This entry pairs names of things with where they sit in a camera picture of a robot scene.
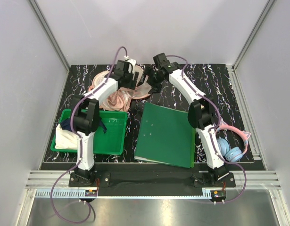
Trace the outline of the pink satin bra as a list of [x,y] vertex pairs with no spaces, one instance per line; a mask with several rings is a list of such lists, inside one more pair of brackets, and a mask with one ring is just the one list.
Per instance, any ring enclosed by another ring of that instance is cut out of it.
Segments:
[[100,104],[100,108],[107,111],[128,112],[132,100],[133,91],[131,89],[120,88],[108,96]]

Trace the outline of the pink mesh laundry bag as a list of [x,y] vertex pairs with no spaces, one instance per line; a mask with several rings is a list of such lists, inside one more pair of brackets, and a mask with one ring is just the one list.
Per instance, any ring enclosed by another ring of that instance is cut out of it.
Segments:
[[[105,76],[108,74],[109,71],[102,71],[95,75],[94,79],[92,80],[92,84],[89,86],[88,91],[91,91],[93,88],[98,86],[105,78]],[[147,79],[145,78],[145,81],[141,84],[136,86],[134,90],[127,89],[127,88],[120,88],[117,92],[114,92],[111,96],[115,95],[124,95],[127,94],[128,97],[132,99],[143,99],[150,95],[149,91],[151,90],[151,86],[147,83]]]

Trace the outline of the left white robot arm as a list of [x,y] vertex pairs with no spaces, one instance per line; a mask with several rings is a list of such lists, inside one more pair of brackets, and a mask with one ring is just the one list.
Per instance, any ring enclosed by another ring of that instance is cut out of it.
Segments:
[[85,186],[95,183],[93,140],[100,122],[99,106],[120,88],[134,90],[139,76],[139,72],[120,72],[115,69],[91,91],[74,97],[70,117],[71,130],[77,135],[78,157],[76,165],[71,168],[74,171],[74,180],[79,180]]

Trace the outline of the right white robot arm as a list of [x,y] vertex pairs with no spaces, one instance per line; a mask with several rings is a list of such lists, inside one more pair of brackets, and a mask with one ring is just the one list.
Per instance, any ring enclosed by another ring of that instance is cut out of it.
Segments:
[[188,122],[196,130],[202,142],[209,167],[208,181],[212,186],[220,186],[229,171],[225,167],[215,136],[219,123],[215,122],[214,117],[215,114],[220,117],[220,113],[214,101],[200,91],[177,66],[159,70],[153,66],[146,66],[143,75],[144,81],[151,86],[152,93],[158,93],[162,82],[168,80],[188,101],[190,105]]

